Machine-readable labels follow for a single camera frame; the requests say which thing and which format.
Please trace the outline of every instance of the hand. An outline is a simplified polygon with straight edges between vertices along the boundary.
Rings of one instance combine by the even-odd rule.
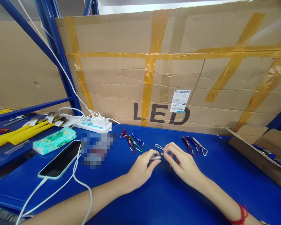
[[[174,142],[165,146],[164,157],[177,175],[189,186],[199,190],[206,184],[208,178],[201,173],[193,157],[184,152]]]
[[[161,160],[154,160],[148,167],[149,160],[153,154],[159,155],[159,152],[150,149],[148,152],[145,152],[137,157],[137,160],[129,172],[124,175],[130,192],[146,183],[146,181],[151,177],[153,169],[161,162]]]

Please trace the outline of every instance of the red string bracelet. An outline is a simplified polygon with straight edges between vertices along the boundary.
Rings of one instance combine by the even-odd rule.
[[[245,216],[244,215],[244,209],[242,208],[242,206],[239,203],[237,203],[237,204],[240,207],[241,219],[237,220],[237,221],[232,221],[232,220],[229,220],[229,219],[227,219],[227,220],[233,225],[244,225],[244,222],[245,222],[246,218],[249,216],[249,212],[248,212],[247,206],[244,205],[244,208],[246,210],[246,216]]]

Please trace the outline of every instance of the phone screen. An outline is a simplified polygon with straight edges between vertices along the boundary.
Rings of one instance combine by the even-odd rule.
[[[81,141],[71,142],[59,155],[57,155],[45,168],[40,171],[41,176],[57,177],[77,156]]]

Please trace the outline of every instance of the cardboard box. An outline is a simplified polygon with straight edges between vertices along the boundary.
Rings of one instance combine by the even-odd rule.
[[[281,111],[281,1],[56,22],[81,99],[120,123],[227,134]],[[182,113],[176,90],[190,90]]]
[[[281,162],[281,132],[271,129],[265,133],[268,130],[266,127],[249,126],[243,126],[237,133],[227,130],[233,134],[229,144],[281,186],[281,166],[252,146],[263,147]]]

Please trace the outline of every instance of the forearm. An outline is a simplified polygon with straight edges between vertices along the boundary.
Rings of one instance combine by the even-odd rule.
[[[241,219],[241,210],[237,202],[209,178],[206,178],[204,188],[201,188],[198,191],[207,197],[227,219],[232,221]],[[260,224],[260,222],[252,215],[249,215],[245,220],[245,224]]]
[[[93,204],[88,219],[118,197],[128,193],[125,175],[92,188]],[[90,205],[90,193],[84,191],[29,219],[24,225],[62,224],[80,225]]]

